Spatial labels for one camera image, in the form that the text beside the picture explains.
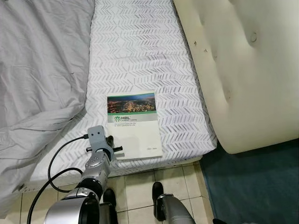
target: tufted cushion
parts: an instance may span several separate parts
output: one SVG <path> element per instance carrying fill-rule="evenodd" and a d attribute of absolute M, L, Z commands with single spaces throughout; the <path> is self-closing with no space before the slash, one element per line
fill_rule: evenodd
<path fill-rule="evenodd" d="M 174 0 L 228 153 L 299 136 L 299 1 Z"/>

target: patterned mattress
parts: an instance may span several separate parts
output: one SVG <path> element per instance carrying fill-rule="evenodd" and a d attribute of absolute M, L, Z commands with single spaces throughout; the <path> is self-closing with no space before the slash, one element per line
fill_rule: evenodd
<path fill-rule="evenodd" d="M 107 127 L 107 94 L 155 90 L 162 158 L 115 161 L 111 176 L 200 159 L 216 148 L 216 136 L 208 116 L 184 32 L 172 0 L 96 0 L 91 27 L 90 70 L 85 109 L 44 151 L 26 191 L 47 179 L 53 154 L 65 142 L 87 129 Z M 88 140 L 76 141 L 58 155 L 55 174 L 68 167 L 84 168 L 89 158 Z M 57 185 L 77 182 L 68 173 Z"/>

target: book cover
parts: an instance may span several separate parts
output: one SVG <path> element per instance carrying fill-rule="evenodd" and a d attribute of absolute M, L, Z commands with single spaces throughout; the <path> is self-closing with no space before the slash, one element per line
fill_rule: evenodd
<path fill-rule="evenodd" d="M 108 133 L 123 151 L 119 160 L 162 156 L 153 91 L 114 93 L 107 97 Z"/>

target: gray blanket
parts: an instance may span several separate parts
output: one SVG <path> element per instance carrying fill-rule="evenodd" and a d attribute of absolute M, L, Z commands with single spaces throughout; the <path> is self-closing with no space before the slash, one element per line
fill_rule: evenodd
<path fill-rule="evenodd" d="M 0 217 L 83 107 L 94 0 L 0 0 Z"/>

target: bed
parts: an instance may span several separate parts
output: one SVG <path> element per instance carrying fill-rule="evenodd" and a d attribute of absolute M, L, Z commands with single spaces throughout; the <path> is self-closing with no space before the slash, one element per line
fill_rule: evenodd
<path fill-rule="evenodd" d="M 62 144 L 107 126 L 111 92 L 155 90 L 163 146 L 162 158 L 115 161 L 112 176 L 196 161 L 216 147 L 171 0 L 9 0 L 0 15 L 0 217 L 20 192 L 45 183 Z M 51 171 L 82 169 L 86 147 L 82 140 L 63 149 Z M 70 172 L 56 185 L 78 178 Z"/>

